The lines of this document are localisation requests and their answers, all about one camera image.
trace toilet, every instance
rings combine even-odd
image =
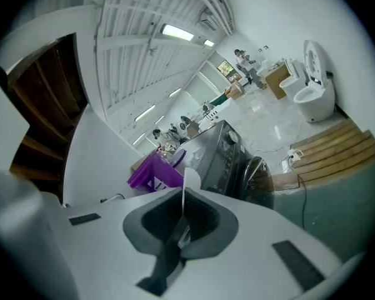
[[[293,101],[294,96],[306,87],[306,75],[298,60],[286,59],[285,65],[289,71],[290,77],[283,80],[279,84],[279,87],[281,87],[287,97]]]
[[[331,78],[327,77],[324,53],[318,43],[310,40],[304,42],[304,59],[310,81],[296,93],[293,101],[306,121],[313,123],[333,113],[335,91]]]

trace purple plastic bin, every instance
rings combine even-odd
[[[183,177],[153,151],[127,181],[131,188],[153,193],[165,188],[183,187]]]

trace toilet lid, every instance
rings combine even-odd
[[[296,70],[296,67],[294,66],[293,64],[293,60],[292,59],[286,59],[285,60],[285,65],[287,67],[287,70],[289,71],[289,74],[295,78],[299,78],[299,74]]]
[[[320,80],[321,85],[325,86],[328,80],[326,77],[324,53],[321,46],[315,41],[305,40],[304,60],[308,75]]]

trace electrical outlet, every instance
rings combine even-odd
[[[287,152],[287,155],[289,157],[292,157],[292,163],[296,162],[296,161],[299,161],[301,158],[299,157],[299,155],[297,154],[296,150],[294,149],[290,149],[288,152]]]

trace fluorescent light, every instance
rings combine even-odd
[[[158,120],[157,120],[157,122],[156,123],[154,123],[154,124],[157,124],[157,123],[159,123],[160,122],[160,120],[163,118],[164,116],[162,116],[161,118],[159,118]]]
[[[138,138],[132,143],[132,145],[134,146],[135,143],[137,143],[140,139],[142,139],[143,136],[144,136],[144,134],[142,134],[140,137],[138,137]]]
[[[138,121],[138,120],[140,120],[141,118],[143,118],[143,116],[144,116],[146,113],[149,113],[150,111],[152,111],[152,110],[154,109],[155,106],[156,106],[156,105],[153,104],[149,109],[147,109],[147,110],[144,111],[142,114],[140,114],[139,116],[137,116],[137,117],[135,118],[135,121]]]
[[[150,143],[154,146],[154,147],[158,147],[158,146],[156,146],[156,144],[155,143],[153,143],[148,137],[146,138],[148,141],[150,141]]]
[[[193,34],[185,30],[179,29],[178,27],[170,26],[169,24],[166,24],[163,27],[161,33],[166,34],[167,36],[177,37],[188,41],[190,41],[194,37]]]
[[[177,94],[180,90],[181,90],[181,88],[175,90],[173,93],[171,93],[171,94],[169,95],[169,97],[172,97],[174,94]]]
[[[209,47],[212,47],[214,45],[214,43],[210,40],[205,40],[204,44]]]

